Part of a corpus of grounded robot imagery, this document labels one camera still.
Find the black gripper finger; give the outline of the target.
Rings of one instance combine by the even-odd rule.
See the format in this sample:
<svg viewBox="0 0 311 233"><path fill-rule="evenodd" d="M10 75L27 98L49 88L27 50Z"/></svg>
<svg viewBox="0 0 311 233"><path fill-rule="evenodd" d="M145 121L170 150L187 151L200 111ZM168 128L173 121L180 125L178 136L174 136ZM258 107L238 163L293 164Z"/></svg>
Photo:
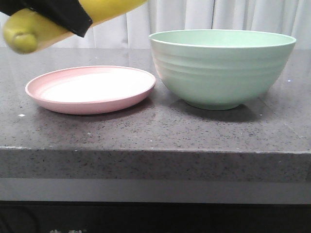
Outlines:
<svg viewBox="0 0 311 233"><path fill-rule="evenodd" d="M0 11L8 16L19 10L33 10L83 37L93 23L77 0L1 0Z"/></svg>

